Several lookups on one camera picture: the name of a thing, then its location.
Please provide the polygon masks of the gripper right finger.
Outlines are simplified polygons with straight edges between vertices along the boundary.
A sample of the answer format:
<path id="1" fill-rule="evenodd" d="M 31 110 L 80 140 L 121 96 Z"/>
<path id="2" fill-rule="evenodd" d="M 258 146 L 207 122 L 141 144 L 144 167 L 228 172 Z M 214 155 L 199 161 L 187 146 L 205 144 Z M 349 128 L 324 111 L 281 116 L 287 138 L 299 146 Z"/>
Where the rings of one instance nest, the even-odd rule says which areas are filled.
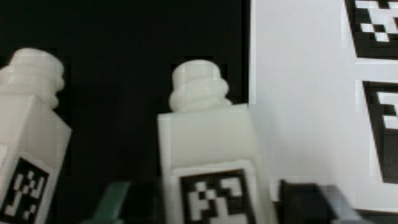
<path id="1" fill-rule="evenodd" d="M 352 208 L 334 185 L 281 181 L 279 201 L 281 224 L 374 224 Z"/>

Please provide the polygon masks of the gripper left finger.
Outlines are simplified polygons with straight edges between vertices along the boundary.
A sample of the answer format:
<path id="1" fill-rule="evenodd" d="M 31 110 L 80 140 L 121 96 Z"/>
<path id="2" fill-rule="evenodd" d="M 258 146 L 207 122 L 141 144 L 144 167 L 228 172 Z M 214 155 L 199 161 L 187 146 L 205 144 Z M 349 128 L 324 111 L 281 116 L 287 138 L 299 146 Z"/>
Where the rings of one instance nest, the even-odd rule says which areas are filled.
<path id="1" fill-rule="evenodd" d="M 114 182 L 105 190 L 93 217 L 82 224 L 125 224 L 119 217 L 128 195 L 130 183 Z"/>

